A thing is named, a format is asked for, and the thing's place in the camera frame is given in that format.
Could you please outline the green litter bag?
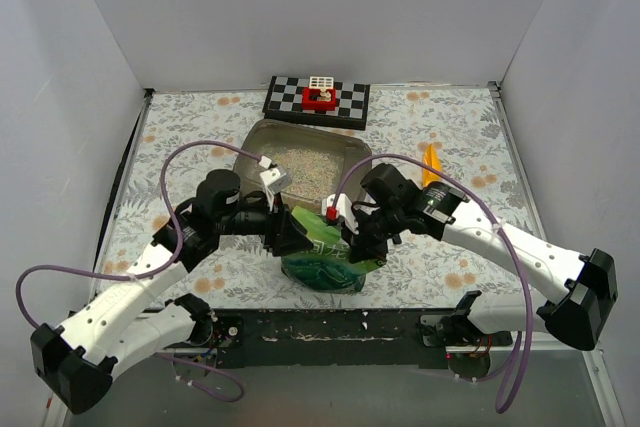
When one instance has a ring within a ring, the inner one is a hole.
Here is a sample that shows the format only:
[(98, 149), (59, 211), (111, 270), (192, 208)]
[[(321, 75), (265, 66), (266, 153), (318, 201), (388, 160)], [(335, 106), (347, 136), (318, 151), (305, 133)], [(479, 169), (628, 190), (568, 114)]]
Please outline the green litter bag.
[(349, 246), (336, 226), (300, 206), (292, 214), (307, 230), (313, 247), (281, 258), (281, 271), (288, 278), (317, 292), (351, 294), (363, 289), (369, 273), (386, 265), (380, 259), (350, 263)]

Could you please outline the yellow plastic litter scoop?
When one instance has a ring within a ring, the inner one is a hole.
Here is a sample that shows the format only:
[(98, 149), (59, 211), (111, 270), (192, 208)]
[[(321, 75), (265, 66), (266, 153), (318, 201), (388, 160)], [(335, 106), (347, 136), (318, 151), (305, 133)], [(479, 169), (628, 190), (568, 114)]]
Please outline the yellow plastic litter scoop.
[(441, 163), (434, 143), (427, 145), (422, 162), (428, 166), (428, 169), (422, 171), (422, 185), (427, 187), (431, 182), (440, 181), (441, 177), (438, 173), (441, 170)]

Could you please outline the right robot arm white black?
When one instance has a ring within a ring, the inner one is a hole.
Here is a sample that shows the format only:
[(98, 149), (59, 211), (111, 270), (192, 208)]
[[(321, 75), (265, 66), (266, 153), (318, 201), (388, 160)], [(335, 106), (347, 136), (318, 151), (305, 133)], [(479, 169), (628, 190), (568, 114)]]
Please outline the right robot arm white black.
[(441, 181), (420, 188), (391, 164), (377, 165), (361, 186), (373, 199), (363, 210), (346, 197), (338, 212), (351, 262), (383, 260), (401, 233), (425, 235), (470, 251), (517, 275), (522, 293), (465, 294), (429, 326), (444, 345), (475, 344), (506, 331), (547, 333), (581, 351), (596, 347), (618, 298), (613, 257), (550, 244), (485, 213), (479, 201)]

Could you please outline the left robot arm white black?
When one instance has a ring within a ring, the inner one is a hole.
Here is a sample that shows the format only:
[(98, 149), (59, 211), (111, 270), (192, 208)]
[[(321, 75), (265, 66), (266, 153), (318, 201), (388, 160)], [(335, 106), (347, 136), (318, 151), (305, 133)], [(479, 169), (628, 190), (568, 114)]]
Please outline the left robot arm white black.
[(214, 253), (221, 237), (256, 235), (274, 257), (311, 248), (306, 229), (281, 193), (291, 183), (280, 166), (260, 174), (261, 188), (243, 195), (231, 170), (209, 172), (177, 219), (158, 230), (117, 281), (56, 327), (39, 325), (30, 338), (36, 374), (74, 414), (94, 407), (113, 381), (138, 362), (179, 343), (205, 345), (214, 333), (209, 305), (193, 294), (170, 300), (141, 319), (169, 287)]

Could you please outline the cat litter granules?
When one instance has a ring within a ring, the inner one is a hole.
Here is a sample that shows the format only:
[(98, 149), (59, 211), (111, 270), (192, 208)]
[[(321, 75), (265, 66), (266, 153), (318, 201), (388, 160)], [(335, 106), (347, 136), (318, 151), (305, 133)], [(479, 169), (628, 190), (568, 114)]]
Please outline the cat litter granules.
[(283, 167), (291, 176), (291, 185), (284, 190), (290, 196), (317, 200), (334, 192), (342, 172), (341, 158), (335, 153), (267, 146), (266, 157)]

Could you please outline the grey litter box tray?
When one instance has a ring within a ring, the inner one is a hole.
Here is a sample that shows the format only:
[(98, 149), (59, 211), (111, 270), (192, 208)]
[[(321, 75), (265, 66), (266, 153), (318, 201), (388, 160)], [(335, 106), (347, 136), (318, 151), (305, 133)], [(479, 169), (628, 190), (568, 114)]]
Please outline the grey litter box tray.
[(283, 167), (292, 184), (282, 193), (290, 207), (318, 213), (344, 174), (372, 154), (362, 140), (287, 122), (264, 119), (245, 138), (242, 149)]

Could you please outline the red toy block box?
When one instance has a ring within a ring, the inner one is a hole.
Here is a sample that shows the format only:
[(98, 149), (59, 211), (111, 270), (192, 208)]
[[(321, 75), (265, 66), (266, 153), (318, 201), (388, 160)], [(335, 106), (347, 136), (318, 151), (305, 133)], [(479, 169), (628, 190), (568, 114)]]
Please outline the red toy block box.
[(304, 111), (328, 112), (337, 107), (336, 90), (316, 90), (305, 87), (301, 101)]

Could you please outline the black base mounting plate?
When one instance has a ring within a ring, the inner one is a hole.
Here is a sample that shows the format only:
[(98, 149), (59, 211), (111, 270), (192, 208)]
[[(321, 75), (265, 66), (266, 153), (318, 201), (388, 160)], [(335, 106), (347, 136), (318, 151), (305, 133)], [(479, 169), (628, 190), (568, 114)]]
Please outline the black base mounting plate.
[(408, 365), (446, 369), (448, 351), (485, 360), (508, 347), (510, 333), (455, 334), (436, 309), (217, 310), (196, 329), (193, 348), (223, 369), (267, 366)]

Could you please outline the floral table mat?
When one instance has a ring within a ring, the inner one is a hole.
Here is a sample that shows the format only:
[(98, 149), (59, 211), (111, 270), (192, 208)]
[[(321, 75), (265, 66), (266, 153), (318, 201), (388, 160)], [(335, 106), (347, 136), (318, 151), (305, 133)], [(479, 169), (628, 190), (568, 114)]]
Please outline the floral table mat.
[[(111, 238), (98, 268), (125, 271), (168, 219), (158, 186), (166, 177), (170, 203), (190, 197), (205, 175), (235, 162), (251, 128), (262, 118), (261, 91), (164, 93), (151, 100)], [(417, 162), (434, 143), (443, 170), (470, 188), (499, 217), (533, 232), (533, 221), (503, 129), (486, 88), (382, 88), (370, 92), (367, 126), (359, 138), (388, 153), (406, 176), (419, 179)], [(219, 249), (166, 292), (193, 293), (216, 308), (452, 307), (471, 290), (492, 297), (519, 293), (516, 277), (475, 254), (427, 237), (404, 234), (387, 264), (354, 295), (317, 293), (286, 278), (277, 259), (254, 237), (225, 237)]]

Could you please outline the black white checkerboard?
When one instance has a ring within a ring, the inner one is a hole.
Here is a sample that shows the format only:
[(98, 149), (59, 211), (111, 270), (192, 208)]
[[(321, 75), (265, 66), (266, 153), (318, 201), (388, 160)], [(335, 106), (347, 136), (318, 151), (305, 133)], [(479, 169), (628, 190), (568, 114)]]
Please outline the black white checkerboard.
[(262, 109), (264, 118), (364, 131), (370, 86), (334, 80), (330, 83), (320, 87), (314, 78), (273, 76)]

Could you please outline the white grid toy piece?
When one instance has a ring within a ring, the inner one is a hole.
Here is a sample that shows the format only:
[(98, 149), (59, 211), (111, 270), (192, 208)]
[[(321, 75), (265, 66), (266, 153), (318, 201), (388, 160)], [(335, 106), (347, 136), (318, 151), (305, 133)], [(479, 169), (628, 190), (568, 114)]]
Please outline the white grid toy piece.
[(334, 78), (329, 76), (311, 76), (308, 86), (310, 89), (330, 90), (334, 88)]

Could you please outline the aluminium frame rail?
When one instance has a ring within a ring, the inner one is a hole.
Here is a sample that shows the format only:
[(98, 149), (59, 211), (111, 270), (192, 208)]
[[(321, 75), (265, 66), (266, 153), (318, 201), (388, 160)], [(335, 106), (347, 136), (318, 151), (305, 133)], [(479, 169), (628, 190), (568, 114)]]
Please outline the aluminium frame rail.
[[(507, 118), (506, 108), (502, 98), (502, 88), (499, 81), (489, 81), (487, 88), (491, 93), (492, 101), (496, 110), (503, 133), (508, 144), (511, 160), (523, 192), (529, 215), (533, 221), (533, 232), (536, 236), (546, 240), (547, 235), (539, 215), (530, 183), (526, 174), (524, 164), (518, 151), (514, 134)], [(592, 351), (581, 351), (583, 362), (588, 373), (591, 390), (598, 403), (598, 410), (603, 417), (606, 426), (626, 426), (624, 415), (620, 408), (618, 399), (614, 392), (606, 364), (604, 361), (604, 351), (602, 345), (598, 344)]]

